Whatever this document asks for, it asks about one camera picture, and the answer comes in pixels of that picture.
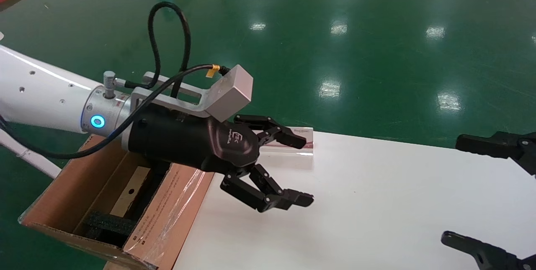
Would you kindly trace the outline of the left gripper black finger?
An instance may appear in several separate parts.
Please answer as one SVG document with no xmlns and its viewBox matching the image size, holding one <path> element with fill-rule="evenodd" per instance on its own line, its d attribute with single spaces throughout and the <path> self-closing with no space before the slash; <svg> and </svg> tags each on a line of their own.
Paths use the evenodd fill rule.
<svg viewBox="0 0 536 270">
<path fill-rule="evenodd" d="M 283 189 L 262 165 L 252 165 L 224 176 L 220 188 L 258 212 L 272 208 L 288 210 L 291 206 L 308 207 L 312 194 Z"/>
</svg>

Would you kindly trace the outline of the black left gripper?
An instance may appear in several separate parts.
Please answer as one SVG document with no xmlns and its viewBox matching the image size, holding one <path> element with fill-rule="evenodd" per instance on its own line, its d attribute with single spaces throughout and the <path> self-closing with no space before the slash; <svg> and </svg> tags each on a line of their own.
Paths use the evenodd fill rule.
<svg viewBox="0 0 536 270">
<path fill-rule="evenodd" d="M 150 159 L 225 175 L 256 163 L 260 146 L 274 141 L 295 149 L 307 143 L 272 117 L 237 114 L 234 123 L 220 122 L 151 104 L 134 118 L 127 148 Z"/>
</svg>

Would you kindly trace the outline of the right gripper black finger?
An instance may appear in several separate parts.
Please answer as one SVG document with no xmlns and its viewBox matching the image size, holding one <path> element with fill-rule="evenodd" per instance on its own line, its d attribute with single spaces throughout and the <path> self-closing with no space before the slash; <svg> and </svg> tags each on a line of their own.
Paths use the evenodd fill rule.
<svg viewBox="0 0 536 270">
<path fill-rule="evenodd" d="M 459 135 L 456 150 L 497 159 L 512 159 L 530 176 L 536 175 L 536 133 L 513 134 L 497 131 L 491 137 Z"/>
<path fill-rule="evenodd" d="M 519 259 L 505 249 L 455 232 L 443 232 L 441 243 L 472 256 L 480 270 L 534 270 L 536 268 L 536 255 Z"/>
</svg>

